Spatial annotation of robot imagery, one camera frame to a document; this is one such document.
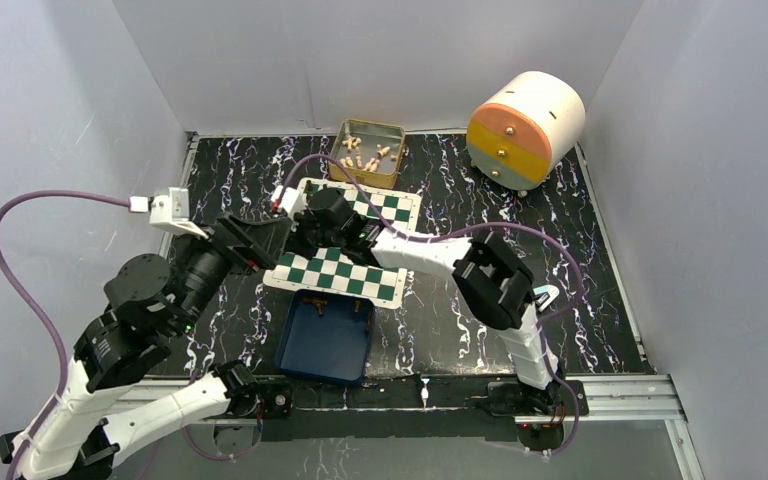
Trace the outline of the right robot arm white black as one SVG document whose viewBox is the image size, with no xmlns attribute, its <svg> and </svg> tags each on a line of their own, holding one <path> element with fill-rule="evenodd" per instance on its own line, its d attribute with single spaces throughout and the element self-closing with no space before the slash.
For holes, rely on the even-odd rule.
<svg viewBox="0 0 768 480">
<path fill-rule="evenodd" d="M 294 223 L 285 245 L 289 252 L 312 258 L 336 248 L 355 265 L 408 269 L 453 281 L 473 317 L 502 338 L 517 376 L 518 388 L 498 395 L 496 406 L 487 405 L 487 410 L 550 415 L 560 406 L 558 359 L 541 339 L 534 276 L 501 234 L 480 229 L 440 240 L 398 232 L 380 218 L 358 213 L 333 187 L 312 195 L 284 188 L 274 193 L 273 209 Z"/>
</svg>

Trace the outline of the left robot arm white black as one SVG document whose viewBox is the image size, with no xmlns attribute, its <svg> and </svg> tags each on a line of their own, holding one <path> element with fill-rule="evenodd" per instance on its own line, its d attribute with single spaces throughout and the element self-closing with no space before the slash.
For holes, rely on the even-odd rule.
<svg viewBox="0 0 768 480">
<path fill-rule="evenodd" d="M 169 356 L 169 339 L 194 329 L 229 275 L 275 268 L 291 229 L 286 217 L 247 222 L 228 214 L 185 235 L 171 257 L 128 260 L 105 284 L 107 308 L 76 341 L 51 399 L 26 429 L 0 437 L 9 477 L 104 479 L 135 451 L 192 423 L 287 418 L 291 386 L 257 379 L 240 360 L 141 407 L 112 407 Z"/>
</svg>

